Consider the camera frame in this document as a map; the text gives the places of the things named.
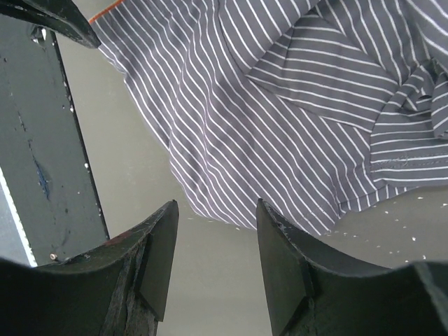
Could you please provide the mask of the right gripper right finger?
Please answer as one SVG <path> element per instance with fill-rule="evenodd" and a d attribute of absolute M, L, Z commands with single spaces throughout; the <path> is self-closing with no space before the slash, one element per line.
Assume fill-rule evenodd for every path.
<path fill-rule="evenodd" d="M 446 335 L 447 264 L 386 268 L 256 208 L 262 277 L 274 335 Z"/>

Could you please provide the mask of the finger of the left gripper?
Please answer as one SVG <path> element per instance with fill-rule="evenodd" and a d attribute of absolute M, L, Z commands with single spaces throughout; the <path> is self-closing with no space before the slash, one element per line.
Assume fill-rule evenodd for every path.
<path fill-rule="evenodd" d="M 57 32 L 96 49 L 101 41 L 73 1 L 1 1 L 1 14 Z"/>

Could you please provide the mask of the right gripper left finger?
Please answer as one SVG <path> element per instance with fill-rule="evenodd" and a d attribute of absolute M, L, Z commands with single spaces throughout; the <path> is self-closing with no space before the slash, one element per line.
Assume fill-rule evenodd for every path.
<path fill-rule="evenodd" d="M 39 267 L 1 261 L 2 335 L 155 335 L 179 224 L 175 201 L 90 251 Z"/>

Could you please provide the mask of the grey striped underwear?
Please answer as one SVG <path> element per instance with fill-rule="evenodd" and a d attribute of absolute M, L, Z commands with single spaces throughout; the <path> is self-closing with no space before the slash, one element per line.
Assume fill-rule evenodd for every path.
<path fill-rule="evenodd" d="M 311 235 L 447 184 L 446 1 L 117 1 L 100 51 L 199 215 Z"/>

